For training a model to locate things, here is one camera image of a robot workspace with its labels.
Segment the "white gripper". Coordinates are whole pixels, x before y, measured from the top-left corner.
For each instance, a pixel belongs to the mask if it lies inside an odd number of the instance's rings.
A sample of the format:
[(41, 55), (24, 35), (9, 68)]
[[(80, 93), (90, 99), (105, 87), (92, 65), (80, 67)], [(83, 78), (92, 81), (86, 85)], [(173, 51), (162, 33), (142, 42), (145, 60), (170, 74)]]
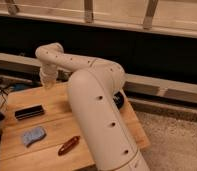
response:
[(40, 72), (39, 76), (40, 76), (40, 81), (41, 81), (42, 86), (45, 89), (50, 89), (55, 85), (58, 74), (57, 73), (46, 74), (44, 72)]

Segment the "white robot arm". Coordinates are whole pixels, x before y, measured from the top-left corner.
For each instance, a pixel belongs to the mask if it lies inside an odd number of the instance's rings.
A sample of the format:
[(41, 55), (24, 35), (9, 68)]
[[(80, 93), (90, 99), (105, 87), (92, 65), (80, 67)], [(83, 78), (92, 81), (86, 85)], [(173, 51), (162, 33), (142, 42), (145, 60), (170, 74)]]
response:
[(125, 83), (123, 67), (96, 57), (68, 55), (58, 43), (35, 51), (40, 80), (52, 87), (58, 69), (72, 72), (68, 100), (99, 171), (150, 171), (113, 97)]

